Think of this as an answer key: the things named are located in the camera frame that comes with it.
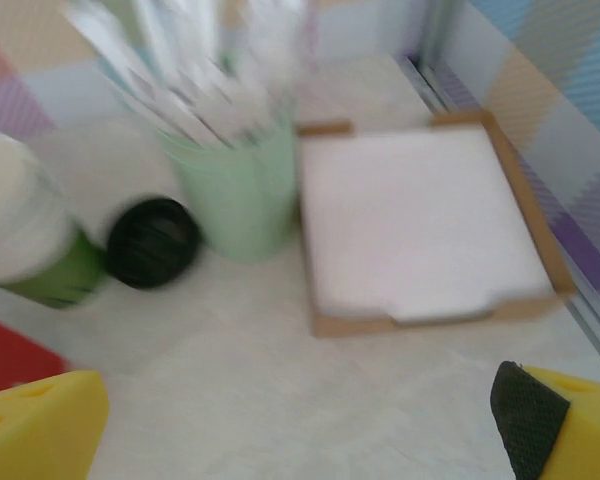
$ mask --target cardboard box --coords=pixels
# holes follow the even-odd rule
[[[554,294],[546,298],[534,298],[527,300],[507,301],[499,304],[488,314],[480,317],[456,318],[453,320],[479,320],[479,319],[516,319],[516,318],[534,318],[546,314],[551,309],[560,305],[574,293],[576,287],[573,283],[569,270],[562,258],[555,237],[551,232],[546,217],[535,198],[533,190],[529,185],[524,173],[518,165],[516,155],[509,144],[506,136],[500,129],[495,117],[487,111],[474,112],[456,112],[437,114],[432,118],[431,125],[450,126],[482,124],[487,131],[494,150],[500,160],[500,165],[504,171],[516,202],[522,216],[527,224],[531,238],[538,251],[540,260],[551,280]],[[329,133],[328,127],[310,128],[302,132],[302,136],[324,135]],[[337,133],[346,133],[339,129]],[[309,250],[304,249],[305,257]],[[311,262],[306,261],[307,281],[309,291],[311,292],[313,302],[313,282],[311,272]],[[321,314],[315,308],[313,302],[313,334],[316,337],[345,337],[351,335],[364,335],[383,332],[397,332],[408,328],[411,325],[401,325],[391,317],[379,318],[338,318]]]

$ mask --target marble surface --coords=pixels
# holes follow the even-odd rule
[[[381,112],[394,98],[387,84],[399,86],[404,103],[389,109],[398,113],[377,114],[387,129],[426,117],[395,73],[351,89],[375,88],[369,108]],[[100,240],[131,199],[180,198],[151,136],[127,120],[31,145]],[[513,479],[489,410],[499,363],[600,381],[600,357],[564,308],[539,320],[314,339],[297,238],[254,266],[205,251],[158,291],[112,280],[68,312],[0,291],[0,321],[103,372],[111,413],[90,480]]]

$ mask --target patterned wall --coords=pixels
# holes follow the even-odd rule
[[[463,2],[434,70],[459,107],[496,114],[600,294],[600,0]]]
[[[116,115],[94,52],[60,13],[66,0],[0,0],[0,130],[16,138]],[[101,0],[142,47],[131,0]],[[238,28],[227,0],[227,36]],[[427,0],[314,0],[320,61],[417,48]]]

